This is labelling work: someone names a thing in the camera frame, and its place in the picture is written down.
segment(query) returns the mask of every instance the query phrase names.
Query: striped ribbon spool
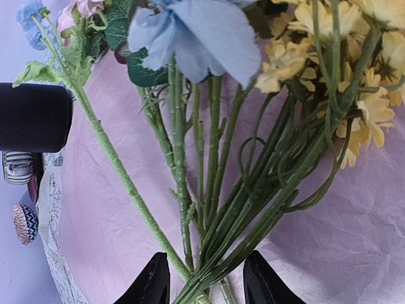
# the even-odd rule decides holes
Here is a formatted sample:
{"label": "striped ribbon spool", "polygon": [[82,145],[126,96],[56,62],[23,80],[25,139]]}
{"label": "striped ribbon spool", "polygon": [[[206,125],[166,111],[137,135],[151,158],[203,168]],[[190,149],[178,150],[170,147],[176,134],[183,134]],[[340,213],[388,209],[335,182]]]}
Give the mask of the striped ribbon spool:
{"label": "striped ribbon spool", "polygon": [[29,152],[3,152],[4,179],[8,184],[28,184],[34,175],[34,154]]}

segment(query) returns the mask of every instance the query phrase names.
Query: light blue flower petal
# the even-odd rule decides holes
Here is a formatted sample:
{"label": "light blue flower petal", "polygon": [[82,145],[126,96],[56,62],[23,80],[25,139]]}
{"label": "light blue flower petal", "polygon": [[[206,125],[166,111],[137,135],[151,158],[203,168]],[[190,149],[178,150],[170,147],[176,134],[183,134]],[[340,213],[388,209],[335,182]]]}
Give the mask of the light blue flower petal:
{"label": "light blue flower petal", "polygon": [[230,3],[237,5],[240,8],[246,8],[253,3],[256,3],[258,0],[228,0]]}
{"label": "light blue flower petal", "polygon": [[244,12],[226,0],[184,0],[168,7],[243,87],[261,64],[253,28]]}
{"label": "light blue flower petal", "polygon": [[175,53],[178,31],[173,15],[168,16],[165,24],[165,29],[147,47],[148,56],[142,63],[144,68],[159,70],[169,63]]}
{"label": "light blue flower petal", "polygon": [[211,74],[215,76],[222,76],[225,74],[227,71],[224,69],[224,67],[214,58],[213,55],[211,55],[209,52],[207,52],[208,56],[208,66],[209,66],[209,71]]}
{"label": "light blue flower petal", "polygon": [[39,30],[31,16],[34,16],[39,22],[42,21],[42,16],[39,11],[44,8],[42,2],[37,1],[27,4],[23,9],[17,11],[16,20],[23,27],[24,32],[28,32],[32,28]]}
{"label": "light blue flower petal", "polygon": [[209,53],[185,25],[179,22],[177,26],[181,32],[176,45],[177,66],[184,76],[198,84],[208,75]]}
{"label": "light blue flower petal", "polygon": [[155,15],[152,9],[139,8],[128,31],[128,48],[137,52],[155,40],[167,26],[170,13]]}

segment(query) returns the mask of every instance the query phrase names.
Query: green leaf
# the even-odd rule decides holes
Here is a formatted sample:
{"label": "green leaf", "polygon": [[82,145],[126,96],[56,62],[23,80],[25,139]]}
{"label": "green leaf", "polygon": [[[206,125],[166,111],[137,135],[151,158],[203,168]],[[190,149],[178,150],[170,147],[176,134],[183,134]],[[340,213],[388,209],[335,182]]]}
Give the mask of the green leaf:
{"label": "green leaf", "polygon": [[25,65],[23,72],[19,74],[13,83],[13,87],[18,87],[23,82],[48,82],[57,84],[62,82],[63,74],[55,69],[52,65],[46,65],[38,61],[29,61]]}
{"label": "green leaf", "polygon": [[75,79],[78,85],[84,87],[86,85],[87,79],[89,79],[91,74],[91,65],[93,62],[93,57],[87,56],[80,63],[80,69],[76,70]]}
{"label": "green leaf", "polygon": [[132,53],[127,58],[128,74],[130,80],[139,87],[152,87],[168,82],[167,68],[152,71],[142,66],[143,59],[147,56],[147,50],[141,49]]}
{"label": "green leaf", "polygon": [[114,0],[105,10],[108,26],[106,40],[110,50],[115,49],[127,40],[128,28],[132,13],[136,7],[146,5],[145,0]]}
{"label": "green leaf", "polygon": [[85,19],[81,18],[76,26],[70,28],[70,46],[61,46],[61,54],[71,67],[77,67],[82,61],[87,40],[84,28]]}
{"label": "green leaf", "polygon": [[262,9],[256,3],[254,3],[245,8],[244,12],[254,31],[258,33],[261,38],[270,39],[271,30]]}
{"label": "green leaf", "polygon": [[94,32],[87,38],[86,55],[93,57],[94,59],[102,53],[101,43],[104,40],[103,32]]}

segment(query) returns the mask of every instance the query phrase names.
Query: black object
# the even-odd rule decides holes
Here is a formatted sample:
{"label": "black object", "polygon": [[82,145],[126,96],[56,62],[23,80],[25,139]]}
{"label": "black object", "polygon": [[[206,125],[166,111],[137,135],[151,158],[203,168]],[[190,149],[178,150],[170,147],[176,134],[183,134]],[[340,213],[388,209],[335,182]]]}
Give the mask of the black object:
{"label": "black object", "polygon": [[72,123],[72,97],[58,85],[0,83],[0,150],[58,152]]}
{"label": "black object", "polygon": [[[245,261],[243,278],[246,304],[305,304],[256,250]],[[157,253],[114,304],[169,304],[169,300],[167,257]]]}
{"label": "black object", "polygon": [[170,272],[166,253],[155,254],[115,304],[169,304]]}
{"label": "black object", "polygon": [[275,4],[271,0],[267,0],[264,14],[267,16],[274,16],[286,12],[288,8],[288,3]]}
{"label": "black object", "polygon": [[246,304],[305,304],[256,250],[245,261],[243,278]]}

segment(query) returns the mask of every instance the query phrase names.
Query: artificial flower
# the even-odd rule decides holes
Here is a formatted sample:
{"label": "artificial flower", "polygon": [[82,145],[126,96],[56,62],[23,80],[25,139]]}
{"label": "artificial flower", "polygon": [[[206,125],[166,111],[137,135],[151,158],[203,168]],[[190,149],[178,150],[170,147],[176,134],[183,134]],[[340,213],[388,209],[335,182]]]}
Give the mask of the artificial flower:
{"label": "artificial flower", "polygon": [[[387,79],[385,83],[388,86],[394,86],[391,80]],[[390,99],[390,106],[400,106],[405,103],[405,84],[403,84],[398,90],[388,92],[388,98]]]}
{"label": "artificial flower", "polygon": [[194,83],[209,72],[218,76],[228,72],[244,88],[249,85],[261,55],[240,7],[227,0],[169,0],[153,5],[160,13],[139,8],[128,34],[131,52],[147,48],[145,68],[159,70],[175,55],[180,71]]}
{"label": "artificial flower", "polygon": [[351,62],[356,62],[363,52],[363,45],[370,31],[370,26],[364,18],[358,18],[347,39],[347,54]]}
{"label": "artificial flower", "polygon": [[269,62],[263,63],[263,73],[258,77],[256,87],[262,93],[281,90],[281,82],[291,79],[304,68],[310,46],[307,39],[300,44],[273,39],[271,46],[265,48]]}
{"label": "artificial flower", "polygon": [[289,26],[289,23],[294,19],[293,15],[281,13],[280,16],[277,16],[273,20],[273,25],[271,26],[271,34],[274,38],[278,39]]}
{"label": "artificial flower", "polygon": [[373,94],[362,94],[357,106],[363,112],[363,120],[368,129],[367,139],[364,141],[366,148],[371,143],[371,137],[375,145],[380,148],[384,145],[385,136],[382,127],[393,128],[394,124],[388,123],[395,116],[394,111],[388,109],[389,99],[383,98],[388,91],[380,87],[378,92]]}
{"label": "artificial flower", "polygon": [[[332,8],[319,2],[318,16],[320,35],[323,38],[329,38],[333,33]],[[300,4],[296,9],[296,18],[298,21],[290,22],[290,29],[314,34],[312,5]],[[360,11],[357,6],[349,5],[345,1],[339,3],[340,34],[342,36],[349,34],[359,18]]]}
{"label": "artificial flower", "polygon": [[343,81],[339,82],[337,85],[339,92],[344,92],[349,87],[349,85],[351,84],[352,79],[353,79],[353,71],[350,66],[350,63],[347,61],[344,63],[344,74],[343,75],[344,75]]}
{"label": "artificial flower", "polygon": [[[347,120],[344,120],[337,128],[336,135],[339,138],[346,138],[347,132]],[[367,130],[363,122],[360,120],[354,120],[352,123],[352,129],[349,138],[349,144],[347,145],[347,149],[345,155],[343,156],[342,163],[340,164],[341,169],[345,169],[347,165],[353,168],[356,164],[357,157],[360,155],[360,147],[362,143],[367,138]],[[339,153],[339,157],[341,156],[343,149],[341,149]]]}
{"label": "artificial flower", "polygon": [[[405,37],[402,32],[387,32],[383,34],[382,39],[383,49],[378,72],[382,74],[385,85],[394,86],[405,74]],[[404,85],[389,92],[390,105],[401,105],[404,94]]]}
{"label": "artificial flower", "polygon": [[315,92],[315,85],[312,80],[316,79],[316,71],[314,68],[306,68],[302,75],[299,77],[300,83],[306,87],[309,92]]}
{"label": "artificial flower", "polygon": [[42,2],[30,3],[23,9],[19,10],[16,16],[18,23],[21,24],[23,30],[26,32],[25,37],[27,38],[30,46],[38,51],[43,51],[46,49],[45,44],[41,41],[41,38],[45,37],[42,35],[41,30],[34,22],[33,18],[42,24],[47,35],[51,38],[53,44],[58,48],[55,34],[51,30],[49,24],[44,20],[44,17],[40,14],[40,11],[43,9],[45,9],[45,6],[42,4]]}
{"label": "artificial flower", "polygon": [[33,49],[36,49],[38,51],[43,51],[46,49],[45,44],[42,43],[41,38],[42,34],[41,31],[35,28],[30,29],[26,34],[25,37],[27,38],[30,46]]}
{"label": "artificial flower", "polygon": [[39,27],[33,21],[32,17],[35,17],[38,22],[41,22],[43,17],[40,15],[39,11],[44,8],[45,6],[42,2],[34,2],[17,11],[16,20],[21,24],[24,32],[28,32],[32,29],[39,31]]}
{"label": "artificial flower", "polygon": [[401,32],[387,32],[382,36],[382,59],[392,72],[402,75],[405,73],[405,37]]}
{"label": "artificial flower", "polygon": [[104,9],[104,0],[70,0],[70,3],[62,11],[58,19],[58,30],[60,32],[75,25],[72,11],[77,7],[78,12],[88,18],[98,10]]}
{"label": "artificial flower", "polygon": [[405,29],[405,5],[403,0],[351,0],[366,15],[377,19],[386,27]]}

